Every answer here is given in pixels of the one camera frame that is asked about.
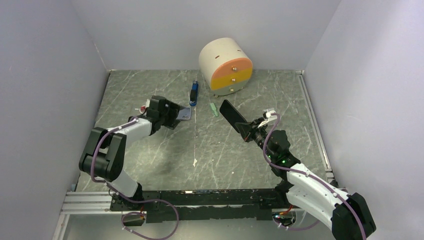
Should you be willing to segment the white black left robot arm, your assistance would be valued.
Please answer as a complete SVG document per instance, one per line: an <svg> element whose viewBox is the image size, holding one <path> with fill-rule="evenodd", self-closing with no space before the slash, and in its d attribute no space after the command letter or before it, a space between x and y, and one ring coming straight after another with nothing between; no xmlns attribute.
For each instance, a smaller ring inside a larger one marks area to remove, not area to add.
<svg viewBox="0 0 424 240"><path fill-rule="evenodd" d="M184 106L163 96L153 95L139 115L124 124L91 130L78 168L95 183L106 184L123 197L130 210L137 210L144 201L143 187L124 170L126 148L133 142L155 134L161 127L175 129L181 122Z"/></svg>

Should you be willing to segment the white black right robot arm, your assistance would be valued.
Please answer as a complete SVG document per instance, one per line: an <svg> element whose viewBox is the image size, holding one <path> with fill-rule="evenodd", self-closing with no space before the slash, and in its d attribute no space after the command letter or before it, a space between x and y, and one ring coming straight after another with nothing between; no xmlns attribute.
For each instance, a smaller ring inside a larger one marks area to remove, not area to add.
<svg viewBox="0 0 424 240"><path fill-rule="evenodd" d="M336 240L365 240L376 231L362 195L349 194L318 177L290 152L286 132L274 126L266 131L262 121L261 117L236 122L233 127L246 143L254 141L262 149L272 172L281 178L274 195L278 206L303 209L326 225Z"/></svg>

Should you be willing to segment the lilac silicone phone case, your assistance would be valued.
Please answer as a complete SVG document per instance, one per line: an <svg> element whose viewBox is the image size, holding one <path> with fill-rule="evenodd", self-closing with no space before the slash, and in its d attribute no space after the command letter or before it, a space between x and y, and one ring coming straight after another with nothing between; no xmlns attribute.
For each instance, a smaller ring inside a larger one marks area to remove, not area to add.
<svg viewBox="0 0 424 240"><path fill-rule="evenodd" d="M176 120L178 121L188 121L191 119L192 108L183 107L179 110Z"/></svg>

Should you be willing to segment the phone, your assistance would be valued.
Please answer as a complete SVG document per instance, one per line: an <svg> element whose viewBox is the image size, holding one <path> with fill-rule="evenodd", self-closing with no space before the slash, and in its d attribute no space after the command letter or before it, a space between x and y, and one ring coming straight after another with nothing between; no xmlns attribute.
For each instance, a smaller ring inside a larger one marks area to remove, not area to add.
<svg viewBox="0 0 424 240"><path fill-rule="evenodd" d="M246 123L246 119L238 112L238 110L225 99L220 108L219 112L226 119L226 121L239 133L239 129L236 126L237 123Z"/></svg>

